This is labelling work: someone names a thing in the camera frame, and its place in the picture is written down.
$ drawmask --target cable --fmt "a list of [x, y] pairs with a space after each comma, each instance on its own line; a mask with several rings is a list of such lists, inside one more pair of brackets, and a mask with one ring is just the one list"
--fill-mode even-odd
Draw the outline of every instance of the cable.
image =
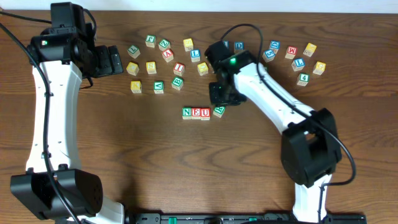
[[5, 16], [15, 17], [15, 18], [18, 18], [18, 19], [24, 19], [24, 20], [27, 20], [27, 21], [44, 22], [44, 23], [51, 24], [51, 21], [47, 21], [47, 20], [44, 20], [44, 19], [35, 19], [35, 18], [30, 18], [30, 17], [25, 17], [25, 16], [19, 16], [19, 15], [15, 15], [15, 14], [8, 13], [8, 12], [0, 12], [0, 14], [5, 15]]
[[91, 12], [88, 9], [83, 9], [83, 11], [85, 11], [88, 15], [88, 17], [90, 17], [91, 21], [93, 21], [94, 24], [94, 28], [93, 28], [93, 37], [95, 36], [96, 32], [97, 32], [97, 23], [95, 22], [94, 16], [91, 15]]
[[257, 59], [256, 59], [256, 69], [257, 69], [257, 74], [259, 75], [260, 80], [265, 84], [265, 86], [273, 93], [275, 94], [276, 97], [278, 97], [282, 102], [284, 102], [289, 108], [291, 108], [294, 112], [298, 113], [299, 115], [303, 116], [305, 119], [308, 119], [313, 125], [315, 125], [316, 127], [318, 127], [319, 129], [321, 129], [324, 133], [327, 133], [329, 136], [331, 136], [344, 150], [345, 154], [347, 155], [349, 162], [351, 164], [351, 168], [353, 170], [351, 177], [343, 182], [335, 182], [335, 183], [324, 183], [321, 185], [320, 187], [320, 200], [319, 200], [319, 209], [318, 209], [318, 222], [321, 223], [321, 209], [322, 209], [322, 197], [323, 197], [323, 191], [325, 190], [326, 186], [342, 186], [342, 185], [347, 185], [349, 183], [351, 183], [356, 176], [356, 165], [355, 165], [355, 161], [354, 158], [352, 157], [351, 153], [349, 152], [349, 150], [347, 149], [347, 147], [334, 135], [332, 134], [326, 127], [324, 127], [323, 124], [321, 124], [321, 122], [314, 120], [312, 117], [306, 115], [303, 111], [300, 111], [299, 109], [296, 108], [295, 105], [291, 105], [285, 98], [283, 98], [278, 92], [276, 92], [271, 86], [270, 84], [268, 84], [265, 79], [264, 76], [261, 75], [260, 73], [260, 69], [259, 69], [259, 64], [260, 64], [260, 57], [261, 57], [261, 50], [262, 50], [262, 42], [264, 40], [263, 36], [262, 36], [262, 32], [260, 30], [260, 28], [258, 28], [257, 26], [253, 25], [253, 24], [238, 24], [236, 26], [233, 26], [232, 28], [230, 28], [228, 31], [225, 32], [225, 34], [221, 37], [221, 40], [224, 39], [224, 37], [231, 32], [232, 30], [234, 30], [237, 27], [241, 27], [241, 26], [248, 26], [248, 27], [252, 27], [253, 29], [256, 29], [260, 35], [260, 46], [259, 46], [259, 53], [257, 55]]
[[76, 216], [75, 212], [72, 210], [68, 202], [66, 201], [65, 197], [61, 193], [60, 189], [58, 188], [57, 184], [55, 183], [53, 174], [50, 168], [50, 161], [49, 161], [49, 149], [48, 149], [48, 131], [49, 131], [49, 113], [50, 113], [50, 86], [47, 80], [47, 77], [44, 75], [43, 70], [34, 60], [32, 54], [26, 49], [26, 47], [14, 36], [6, 27], [0, 23], [0, 28], [25, 52], [25, 54], [29, 57], [30, 61], [33, 63], [34, 67], [39, 71], [40, 76], [43, 79], [44, 88], [45, 88], [45, 108], [44, 108], [44, 128], [43, 128], [43, 153], [44, 153], [44, 162], [45, 168], [47, 169], [47, 175], [49, 176], [51, 186], [54, 189], [55, 194], [60, 198], [61, 202], [68, 210], [70, 216], [74, 219], [77, 224], [81, 224], [78, 217]]

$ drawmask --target wooden surface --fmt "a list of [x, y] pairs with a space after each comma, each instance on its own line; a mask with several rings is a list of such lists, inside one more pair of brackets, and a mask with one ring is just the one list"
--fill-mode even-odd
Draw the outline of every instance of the wooden surface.
[[[47, 11], [15, 11], [50, 19]], [[335, 116], [340, 139], [356, 159], [357, 179], [328, 191], [332, 212], [363, 212], [368, 223], [395, 223], [398, 218], [398, 16], [368, 14], [172, 13], [94, 12], [97, 45], [117, 45], [126, 68], [140, 66], [138, 76], [127, 74], [94, 80], [78, 99], [77, 139], [83, 169], [98, 175], [105, 194], [133, 210], [165, 213], [255, 213], [291, 210], [294, 183], [283, 170], [280, 135], [250, 101], [227, 108], [211, 121], [186, 121], [183, 106], [210, 106], [208, 83], [200, 77], [182, 40], [193, 38], [203, 53], [231, 26], [242, 22], [261, 26], [264, 49], [281, 41], [269, 73], [287, 91], [316, 110]], [[0, 17], [22, 43], [39, 35], [46, 24]], [[147, 34], [171, 41], [174, 60], [165, 63], [158, 47], [145, 46]], [[227, 37], [244, 41], [257, 51], [259, 38], [250, 29]], [[317, 60], [326, 63], [320, 77], [310, 75], [297, 87], [298, 72], [284, 59], [288, 45], [318, 46], [303, 56], [310, 73]], [[136, 44], [141, 55], [133, 60], [127, 48]], [[0, 223], [39, 223], [9, 190], [11, 175], [23, 174], [34, 129], [35, 88], [31, 66], [22, 51], [0, 32]], [[157, 74], [146, 74], [145, 63], [155, 60]], [[181, 91], [172, 89], [175, 62], [186, 65]], [[130, 81], [141, 80], [143, 94], [133, 95]], [[165, 94], [155, 95], [153, 81], [165, 82]], [[333, 180], [351, 173], [344, 157]]]

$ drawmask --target wooden table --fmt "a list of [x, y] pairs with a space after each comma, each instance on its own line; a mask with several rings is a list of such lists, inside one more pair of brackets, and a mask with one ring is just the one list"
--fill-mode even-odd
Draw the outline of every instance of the wooden table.
[[[50, 19], [48, 11], [14, 11]], [[138, 62], [140, 72], [101, 78], [78, 100], [77, 138], [83, 169], [98, 175], [105, 194], [134, 211], [164, 213], [255, 213], [291, 210], [294, 183], [283, 170], [280, 135], [250, 101], [229, 107], [219, 119], [186, 121], [183, 106], [210, 106], [208, 83], [200, 77], [182, 40], [193, 38], [201, 50], [217, 41], [231, 26], [259, 25], [264, 49], [281, 41], [268, 64], [269, 73], [287, 91], [316, 110], [335, 116], [340, 139], [356, 159], [358, 176], [348, 186], [328, 191], [332, 212], [363, 212], [368, 223], [395, 223], [398, 218], [398, 17], [370, 14], [94, 12], [97, 45], [117, 45], [124, 68]], [[47, 26], [0, 17], [22, 43]], [[175, 58], [166, 63], [160, 50], [145, 46], [147, 34], [158, 43], [172, 43]], [[230, 43], [244, 41], [257, 51], [256, 31], [241, 28]], [[295, 84], [288, 45], [300, 56], [308, 42], [318, 45], [304, 71], [317, 60], [326, 63], [322, 76], [310, 75], [306, 87]], [[136, 44], [141, 55], [133, 60], [127, 48]], [[11, 175], [23, 174], [34, 129], [35, 88], [27, 57], [0, 32], [0, 222], [39, 223], [12, 196]], [[146, 74], [145, 63], [155, 60], [157, 74]], [[172, 89], [175, 62], [186, 65], [181, 91]], [[143, 94], [133, 95], [130, 81], [141, 80]], [[165, 94], [155, 95], [154, 80], [165, 82]], [[346, 157], [333, 180], [345, 180], [351, 169]]]

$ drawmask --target white wall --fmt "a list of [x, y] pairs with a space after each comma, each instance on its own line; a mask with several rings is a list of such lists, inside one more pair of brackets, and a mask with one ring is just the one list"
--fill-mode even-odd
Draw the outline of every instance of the white wall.
[[0, 0], [0, 6], [50, 9], [65, 1], [89, 10], [398, 13], [398, 0]]

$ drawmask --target wooden block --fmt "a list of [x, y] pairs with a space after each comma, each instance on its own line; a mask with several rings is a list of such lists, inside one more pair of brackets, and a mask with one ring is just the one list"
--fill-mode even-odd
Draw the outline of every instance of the wooden block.
[[200, 118], [200, 108], [192, 108], [192, 119], [201, 119]]
[[170, 62], [174, 59], [174, 54], [170, 49], [163, 51], [162, 56], [166, 62]]
[[300, 73], [300, 75], [297, 77], [297, 85], [306, 86], [308, 81], [310, 81], [310, 75]]
[[198, 65], [198, 72], [200, 76], [209, 74], [209, 68], [207, 67], [206, 62]]
[[217, 117], [222, 117], [225, 112], [225, 106], [215, 107], [213, 110], [213, 114]]
[[295, 72], [300, 71], [304, 68], [304, 66], [305, 66], [305, 63], [302, 58], [293, 60], [293, 63], [292, 63], [293, 71], [295, 71]]
[[278, 53], [280, 47], [280, 42], [276, 40], [272, 40], [271, 43], [269, 44], [269, 49], [274, 52], [274, 54]]
[[287, 47], [285, 58], [293, 59], [297, 54], [296, 47]]
[[315, 44], [308, 43], [303, 54], [308, 57], [311, 57], [316, 49], [317, 49], [317, 46]]
[[262, 58], [264, 59], [264, 61], [270, 62], [275, 58], [275, 53], [272, 50], [266, 50], [263, 53]]
[[140, 81], [131, 81], [130, 89], [132, 93], [142, 93], [142, 85]]
[[154, 82], [154, 92], [155, 92], [155, 94], [164, 93], [163, 81], [155, 81]]
[[138, 47], [135, 45], [132, 45], [129, 49], [127, 49], [127, 52], [132, 58], [137, 58], [141, 54]]
[[182, 108], [182, 119], [192, 119], [191, 108]]
[[130, 75], [137, 75], [139, 71], [139, 67], [136, 63], [130, 62], [129, 65], [126, 68], [128, 74]]
[[185, 72], [185, 65], [183, 65], [181, 63], [176, 63], [174, 65], [173, 72], [174, 72], [174, 75], [182, 76], [182, 74], [184, 74], [184, 72]]
[[200, 119], [202, 121], [210, 120], [210, 108], [202, 108], [202, 109], [200, 109]]
[[184, 86], [184, 80], [180, 77], [175, 77], [172, 81], [172, 87], [176, 90], [181, 90], [182, 86]]
[[229, 41], [228, 40], [223, 40], [223, 43], [224, 43], [225, 47], [229, 49]]
[[165, 51], [167, 49], [171, 48], [170, 42], [166, 39], [163, 39], [162, 41], [159, 42], [159, 49], [161, 51]]
[[156, 37], [154, 35], [147, 35], [147, 38], [145, 40], [145, 44], [147, 47], [155, 47], [156, 45]]
[[322, 75], [322, 73], [325, 71], [326, 69], [326, 64], [323, 62], [317, 62], [315, 64], [315, 66], [313, 67], [313, 72], [314, 74], [317, 75]]
[[200, 62], [200, 51], [198, 49], [191, 50], [191, 61]]
[[156, 74], [156, 63], [147, 62], [147, 72], [148, 74]]
[[235, 42], [234, 53], [237, 54], [239, 52], [242, 52], [243, 50], [244, 50], [243, 42]]
[[193, 50], [193, 40], [192, 38], [188, 38], [184, 40], [184, 49], [185, 51]]

